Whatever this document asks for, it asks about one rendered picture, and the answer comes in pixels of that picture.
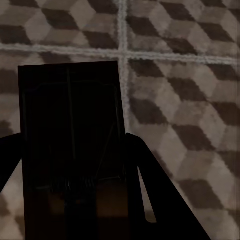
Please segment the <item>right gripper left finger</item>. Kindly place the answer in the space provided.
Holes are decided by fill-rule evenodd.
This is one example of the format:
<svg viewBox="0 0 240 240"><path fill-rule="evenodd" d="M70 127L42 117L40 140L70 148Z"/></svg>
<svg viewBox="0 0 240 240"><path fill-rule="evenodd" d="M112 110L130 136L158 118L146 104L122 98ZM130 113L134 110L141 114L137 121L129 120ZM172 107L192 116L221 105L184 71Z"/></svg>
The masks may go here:
<svg viewBox="0 0 240 240"><path fill-rule="evenodd" d="M0 138L0 193L21 159L21 133Z"/></svg>

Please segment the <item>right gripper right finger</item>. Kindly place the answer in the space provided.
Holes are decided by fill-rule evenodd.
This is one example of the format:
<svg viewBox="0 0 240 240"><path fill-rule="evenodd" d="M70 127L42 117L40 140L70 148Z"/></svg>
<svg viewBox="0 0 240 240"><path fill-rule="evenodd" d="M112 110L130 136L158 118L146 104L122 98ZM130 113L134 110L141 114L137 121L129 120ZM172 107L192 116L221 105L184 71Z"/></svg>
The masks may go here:
<svg viewBox="0 0 240 240"><path fill-rule="evenodd" d="M125 135L129 240L211 240L144 140ZM140 169L157 223L146 220Z"/></svg>

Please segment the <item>mousetrap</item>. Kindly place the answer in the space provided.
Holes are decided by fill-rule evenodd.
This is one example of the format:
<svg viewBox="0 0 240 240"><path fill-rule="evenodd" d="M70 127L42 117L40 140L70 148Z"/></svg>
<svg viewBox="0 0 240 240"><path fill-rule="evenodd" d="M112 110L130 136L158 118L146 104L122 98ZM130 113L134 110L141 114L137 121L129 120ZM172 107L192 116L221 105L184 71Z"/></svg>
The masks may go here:
<svg viewBox="0 0 240 240"><path fill-rule="evenodd" d="M25 240L130 240L118 61L17 67Z"/></svg>

